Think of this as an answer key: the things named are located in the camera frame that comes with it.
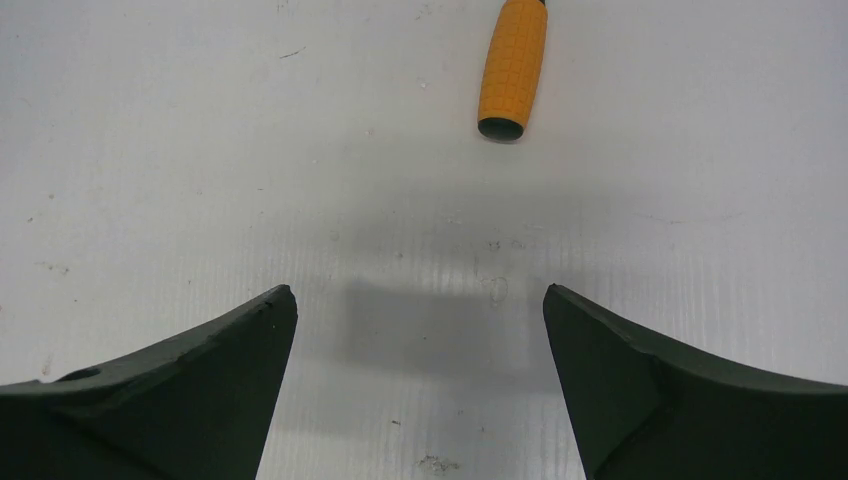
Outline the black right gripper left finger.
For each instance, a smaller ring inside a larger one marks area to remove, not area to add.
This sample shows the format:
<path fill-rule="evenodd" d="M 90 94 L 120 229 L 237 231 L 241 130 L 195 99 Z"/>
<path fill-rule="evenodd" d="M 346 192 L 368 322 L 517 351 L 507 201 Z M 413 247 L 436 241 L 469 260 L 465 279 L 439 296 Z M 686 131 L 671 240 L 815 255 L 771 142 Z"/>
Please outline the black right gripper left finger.
<path fill-rule="evenodd" d="M 253 479 L 293 345 L 277 286 L 125 356 L 1 389 L 5 479 Z"/>

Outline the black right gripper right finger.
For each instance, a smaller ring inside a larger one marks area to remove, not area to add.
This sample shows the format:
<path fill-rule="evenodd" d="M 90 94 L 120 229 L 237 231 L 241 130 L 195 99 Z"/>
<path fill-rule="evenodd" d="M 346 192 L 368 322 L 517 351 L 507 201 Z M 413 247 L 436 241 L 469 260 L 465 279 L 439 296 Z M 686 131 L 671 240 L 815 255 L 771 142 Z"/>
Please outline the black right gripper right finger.
<path fill-rule="evenodd" d="M 685 344 L 551 285 L 543 315 L 590 479 L 843 479 L 847 389 Z"/>

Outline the orange handled screwdriver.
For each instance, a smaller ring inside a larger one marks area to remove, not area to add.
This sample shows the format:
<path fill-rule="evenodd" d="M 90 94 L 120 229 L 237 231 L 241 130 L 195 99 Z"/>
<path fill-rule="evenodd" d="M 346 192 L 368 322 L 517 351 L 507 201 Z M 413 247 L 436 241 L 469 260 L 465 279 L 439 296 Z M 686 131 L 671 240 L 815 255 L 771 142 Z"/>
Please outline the orange handled screwdriver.
<path fill-rule="evenodd" d="M 481 82 L 478 131 L 498 142 L 522 137 L 544 58 L 548 11 L 541 0 L 508 0 L 490 41 Z"/>

